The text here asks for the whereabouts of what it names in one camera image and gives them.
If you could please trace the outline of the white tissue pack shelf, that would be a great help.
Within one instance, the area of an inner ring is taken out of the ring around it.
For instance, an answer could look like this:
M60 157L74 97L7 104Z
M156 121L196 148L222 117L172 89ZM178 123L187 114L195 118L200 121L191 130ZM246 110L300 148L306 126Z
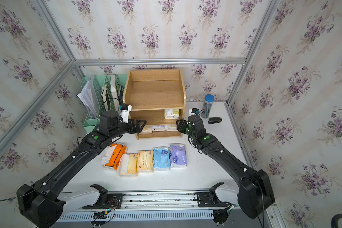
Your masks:
M180 117L180 110L179 109L165 109L164 110L164 118L165 119L172 119L177 120Z
M177 131L177 127L175 124L172 124L172 125L166 125L165 126L165 129L166 131L169 131L169 132L174 132L174 131Z

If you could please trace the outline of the white folder in organizer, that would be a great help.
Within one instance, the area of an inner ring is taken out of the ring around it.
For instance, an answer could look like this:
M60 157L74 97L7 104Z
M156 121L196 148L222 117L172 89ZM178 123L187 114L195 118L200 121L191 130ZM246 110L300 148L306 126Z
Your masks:
M119 100L118 100L118 93L117 93L117 87L116 87L116 75L111 75L111 95L112 95L112 101L114 104L114 110L118 111L119 109Z

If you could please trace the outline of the white tissue pack bottom shelf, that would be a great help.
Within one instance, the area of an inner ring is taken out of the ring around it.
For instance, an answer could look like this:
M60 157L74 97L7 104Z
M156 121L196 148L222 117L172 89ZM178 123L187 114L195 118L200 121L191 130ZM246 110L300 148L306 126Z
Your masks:
M166 125L165 126L165 129L166 131L169 131L169 132L174 132L174 131L177 131L177 127L175 124L172 124L172 125Z

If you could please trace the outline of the yellow tissue pack bottom shelf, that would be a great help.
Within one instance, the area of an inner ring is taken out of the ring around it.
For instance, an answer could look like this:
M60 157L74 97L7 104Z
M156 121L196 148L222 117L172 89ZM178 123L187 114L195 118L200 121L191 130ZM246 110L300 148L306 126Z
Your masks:
M149 126L145 126L143 130L140 132L140 134L152 134L152 133L153 133L152 128Z

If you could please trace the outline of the white papers in organizer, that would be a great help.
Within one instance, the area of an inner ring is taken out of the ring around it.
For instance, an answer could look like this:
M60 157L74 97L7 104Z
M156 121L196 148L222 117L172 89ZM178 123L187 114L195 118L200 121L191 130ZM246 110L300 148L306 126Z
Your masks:
M77 95L83 105L86 107L91 119L97 118L100 106L94 87L95 78L91 77L82 87L81 92Z

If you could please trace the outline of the pencil canister blue lid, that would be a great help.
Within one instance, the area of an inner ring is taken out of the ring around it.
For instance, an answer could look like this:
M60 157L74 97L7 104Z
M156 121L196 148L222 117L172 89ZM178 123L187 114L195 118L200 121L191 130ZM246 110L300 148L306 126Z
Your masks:
M212 104L215 100L215 97L211 94L207 94L205 97L204 97L204 103L203 103L203 113L200 114L200 116L204 119L208 118L209 117L209 114L210 114L210 111L211 111L211 108L212 108Z

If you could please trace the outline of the light blue tissue pack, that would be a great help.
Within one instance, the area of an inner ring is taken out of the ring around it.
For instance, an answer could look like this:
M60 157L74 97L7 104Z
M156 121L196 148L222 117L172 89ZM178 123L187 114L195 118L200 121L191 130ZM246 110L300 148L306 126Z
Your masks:
M156 147L154 148L153 169L155 171L167 171L171 167L170 148Z

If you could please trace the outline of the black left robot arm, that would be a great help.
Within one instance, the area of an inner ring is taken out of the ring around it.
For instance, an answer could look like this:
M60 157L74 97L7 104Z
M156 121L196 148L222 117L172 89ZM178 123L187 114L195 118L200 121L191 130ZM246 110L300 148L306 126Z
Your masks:
M106 201L106 190L96 184L91 186L91 191L76 196L75 203L61 198L60 193L115 138L121 138L124 134L139 134L146 123L145 120L124 121L116 111L104 112L100 123L81 140L69 157L31 186L24 184L17 190L20 214L39 228L49 228L67 212L96 204L99 198Z

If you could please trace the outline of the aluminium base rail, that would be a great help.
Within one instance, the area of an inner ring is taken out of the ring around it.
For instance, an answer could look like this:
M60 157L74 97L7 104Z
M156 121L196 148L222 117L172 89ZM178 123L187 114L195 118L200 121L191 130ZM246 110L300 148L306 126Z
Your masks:
M214 203L207 189L190 191L111 192L107 206L84 206L62 215L58 222L89 223L94 228L116 221L211 220L225 225L241 207Z

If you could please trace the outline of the green desk file organizer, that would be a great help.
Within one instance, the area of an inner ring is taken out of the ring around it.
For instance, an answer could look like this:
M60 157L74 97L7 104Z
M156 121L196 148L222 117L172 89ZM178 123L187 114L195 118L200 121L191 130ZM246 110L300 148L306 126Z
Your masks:
M83 87L85 85L85 83L89 80L89 78L94 77L95 81L94 81L94 87L95 87L95 91L97 94L97 99L99 102L99 112L97 114L97 118L95 119L91 119L88 112L87 112L87 116L84 120L84 124L83 124L83 128L86 131L86 133L90 133L93 131L93 129L95 128L95 126L97 124L100 123L100 115L105 112L104 108L103 108L103 100L101 97L101 91L102 91L102 86L103 84L106 84L106 88L107 88L107 104L108 104L108 110L114 110L114 104L112 101L112 95L111 95L111 75L97 75L97 76L87 76L87 77L83 77L82 81L81 81L81 87ZM125 83L127 80L127 75L126 74L116 74L116 87L117 87L117 93L118 93L118 97L120 96L120 94L124 91L124 87L125 87Z

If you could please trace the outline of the black stapler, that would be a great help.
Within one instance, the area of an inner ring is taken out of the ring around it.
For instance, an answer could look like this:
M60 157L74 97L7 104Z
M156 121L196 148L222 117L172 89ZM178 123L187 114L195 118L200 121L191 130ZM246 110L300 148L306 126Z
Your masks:
M208 119L208 124L217 124L217 123L221 123L221 122L222 122L221 117L211 117Z

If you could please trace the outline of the wooden three-tier shelf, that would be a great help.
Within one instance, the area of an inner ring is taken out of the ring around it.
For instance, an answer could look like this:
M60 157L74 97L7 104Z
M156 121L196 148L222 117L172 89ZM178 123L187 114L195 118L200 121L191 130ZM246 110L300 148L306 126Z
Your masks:
M129 117L145 120L146 126L176 124L176 120L164 118L164 111L178 109L179 119L183 119L186 98L185 83L177 68L130 70L123 94L123 101L132 106Z

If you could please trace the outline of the white-blue tissue pack bottom shelf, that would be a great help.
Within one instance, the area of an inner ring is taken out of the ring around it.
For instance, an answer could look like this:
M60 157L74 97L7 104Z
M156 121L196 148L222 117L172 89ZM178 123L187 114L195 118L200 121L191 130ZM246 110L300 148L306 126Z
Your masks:
M164 132L164 131L166 131L166 127L165 127L165 125L153 125L152 131L153 132Z

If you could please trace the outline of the purple tissue pack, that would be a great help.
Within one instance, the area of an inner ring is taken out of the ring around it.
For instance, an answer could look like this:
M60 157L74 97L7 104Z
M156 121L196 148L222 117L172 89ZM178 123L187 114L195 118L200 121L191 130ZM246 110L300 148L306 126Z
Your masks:
M187 154L184 144L170 144L170 162L172 168L185 168L187 166Z

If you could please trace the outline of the orange tissue pack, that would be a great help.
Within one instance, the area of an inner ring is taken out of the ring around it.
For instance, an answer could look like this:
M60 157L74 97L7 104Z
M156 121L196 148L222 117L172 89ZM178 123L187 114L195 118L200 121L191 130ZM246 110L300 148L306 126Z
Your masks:
M117 171L121 158L127 152L125 144L112 143L104 149L104 157L101 160L103 168Z

